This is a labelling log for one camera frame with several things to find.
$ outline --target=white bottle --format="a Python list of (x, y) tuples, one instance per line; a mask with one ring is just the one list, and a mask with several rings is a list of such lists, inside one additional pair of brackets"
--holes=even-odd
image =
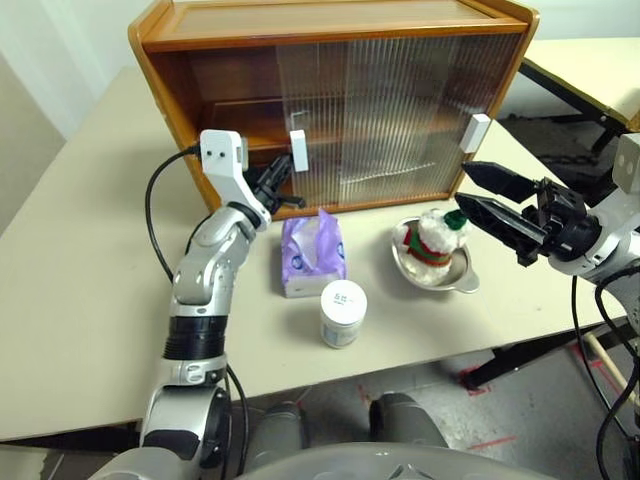
[(367, 312), (367, 296), (357, 283), (336, 280), (320, 297), (322, 339), (333, 348), (346, 347), (358, 336)]

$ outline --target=green hat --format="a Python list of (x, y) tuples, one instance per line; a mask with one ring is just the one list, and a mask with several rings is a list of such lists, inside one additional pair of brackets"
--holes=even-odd
[(451, 210), (445, 214), (444, 223), (446, 223), (451, 230), (460, 230), (464, 227), (464, 224), (467, 223), (467, 217), (464, 216), (461, 210)]

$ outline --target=metal bowl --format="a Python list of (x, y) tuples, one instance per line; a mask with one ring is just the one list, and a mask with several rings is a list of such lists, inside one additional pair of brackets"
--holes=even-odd
[[(397, 227), (406, 225), (409, 228), (418, 223), (419, 217), (405, 218)], [(462, 293), (474, 293), (480, 288), (480, 279), (476, 272), (471, 267), (471, 255), (467, 247), (458, 248), (451, 254), (451, 268), (447, 275), (435, 285), (427, 285), (419, 281), (411, 272), (409, 272), (401, 260), (401, 255), (406, 255), (398, 251), (393, 238), (391, 239), (391, 251), (393, 252), (393, 259), (402, 273), (402, 276), (409, 280), (416, 287), (423, 290), (430, 290), (433, 292), (444, 292), (448, 290), (457, 290)]]

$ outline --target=table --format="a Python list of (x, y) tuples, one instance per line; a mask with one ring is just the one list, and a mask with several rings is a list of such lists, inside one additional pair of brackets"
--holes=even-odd
[(605, 127), (592, 151), (640, 131), (640, 38), (536, 40), (520, 72)]
[[(143, 196), (152, 171), (175, 151), (141, 73), (125, 69), (0, 237), (0, 439), (144, 415), (170, 286), (149, 245)], [(476, 158), (549, 175), (495, 123)], [(468, 179), (461, 190), (480, 192)], [(570, 279), (544, 260), (518, 266), (513, 252), (481, 231), (469, 240), (478, 293), (427, 293), (406, 282), (392, 260), (390, 228), (436, 206), (455, 205), (338, 215), (349, 278), (369, 298), (361, 338), (344, 350), (320, 340), (317, 298), (282, 296), (281, 223), (258, 236), (227, 329), (230, 363), (248, 396), (571, 328)], [(186, 167), (169, 168), (154, 191), (153, 218), (171, 265), (205, 214)], [(584, 325), (600, 321), (592, 291), (579, 289)], [(622, 311), (608, 304), (612, 315)]]

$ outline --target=tissue box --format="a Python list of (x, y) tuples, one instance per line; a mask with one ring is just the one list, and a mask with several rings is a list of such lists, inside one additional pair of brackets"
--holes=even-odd
[(318, 210), (316, 217), (290, 218), (282, 227), (282, 284), (288, 298), (319, 296), (347, 267), (338, 220)]

